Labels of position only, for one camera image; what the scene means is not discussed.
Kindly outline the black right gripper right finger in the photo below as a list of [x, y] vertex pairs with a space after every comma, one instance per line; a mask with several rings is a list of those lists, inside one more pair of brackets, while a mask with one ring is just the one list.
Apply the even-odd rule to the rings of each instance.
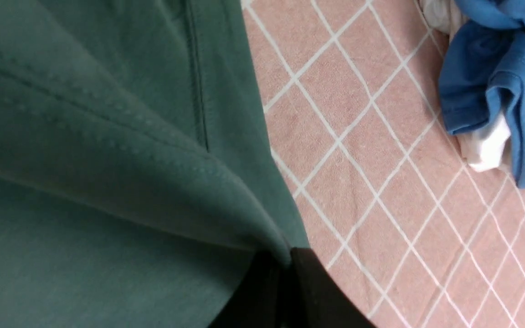
[[293, 297], [297, 327], [375, 327], [331, 278], [312, 249], [293, 248], [291, 255], [297, 284]]

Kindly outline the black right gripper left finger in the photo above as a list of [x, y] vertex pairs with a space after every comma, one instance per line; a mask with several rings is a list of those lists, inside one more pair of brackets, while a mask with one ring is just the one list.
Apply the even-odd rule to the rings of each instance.
[[258, 252], [210, 327], [281, 328], [289, 297], [289, 272], [269, 252]]

